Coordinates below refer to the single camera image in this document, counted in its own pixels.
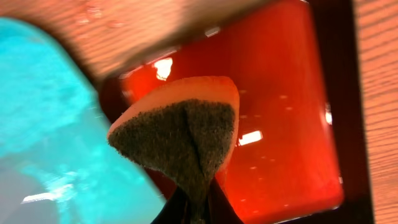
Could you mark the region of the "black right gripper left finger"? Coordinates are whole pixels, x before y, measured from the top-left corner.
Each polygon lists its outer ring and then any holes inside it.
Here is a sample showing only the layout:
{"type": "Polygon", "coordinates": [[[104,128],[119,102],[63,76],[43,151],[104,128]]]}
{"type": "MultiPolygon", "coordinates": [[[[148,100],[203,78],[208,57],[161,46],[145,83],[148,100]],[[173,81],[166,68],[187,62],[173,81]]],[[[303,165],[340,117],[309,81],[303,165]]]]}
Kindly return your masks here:
{"type": "Polygon", "coordinates": [[[190,224],[190,201],[186,193],[177,187],[173,195],[167,200],[163,209],[151,224],[190,224]]]}

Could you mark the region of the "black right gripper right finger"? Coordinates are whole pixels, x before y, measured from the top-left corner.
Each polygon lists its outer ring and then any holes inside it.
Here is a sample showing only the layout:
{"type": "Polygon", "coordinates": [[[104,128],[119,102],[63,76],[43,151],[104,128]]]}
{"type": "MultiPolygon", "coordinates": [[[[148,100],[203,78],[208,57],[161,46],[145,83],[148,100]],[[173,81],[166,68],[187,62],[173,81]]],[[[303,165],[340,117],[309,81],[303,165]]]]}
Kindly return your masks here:
{"type": "Polygon", "coordinates": [[[216,178],[210,182],[206,196],[205,224],[243,224],[229,203],[216,178]]]}

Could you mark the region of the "red black-rimmed tray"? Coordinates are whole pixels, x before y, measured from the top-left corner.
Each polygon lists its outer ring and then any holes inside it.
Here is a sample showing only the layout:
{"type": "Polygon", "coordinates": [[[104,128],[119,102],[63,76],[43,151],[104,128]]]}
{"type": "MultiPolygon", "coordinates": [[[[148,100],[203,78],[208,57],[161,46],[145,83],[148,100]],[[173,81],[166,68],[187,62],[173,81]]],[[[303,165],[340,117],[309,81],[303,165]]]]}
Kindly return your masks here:
{"type": "Polygon", "coordinates": [[[114,121],[185,77],[226,76],[239,90],[237,145],[217,179],[244,223],[372,223],[353,49],[318,35],[315,1],[276,1],[109,78],[114,121]]]}

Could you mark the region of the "teal plastic tray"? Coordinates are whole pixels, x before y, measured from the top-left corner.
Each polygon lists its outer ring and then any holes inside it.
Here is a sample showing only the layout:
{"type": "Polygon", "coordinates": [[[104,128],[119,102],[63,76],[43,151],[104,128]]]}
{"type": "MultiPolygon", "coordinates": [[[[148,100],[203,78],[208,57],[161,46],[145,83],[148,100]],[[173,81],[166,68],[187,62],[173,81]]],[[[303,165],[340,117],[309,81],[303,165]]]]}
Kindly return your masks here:
{"type": "Polygon", "coordinates": [[[95,89],[44,31],[1,19],[1,222],[150,223],[165,200],[107,140],[95,89]]]}

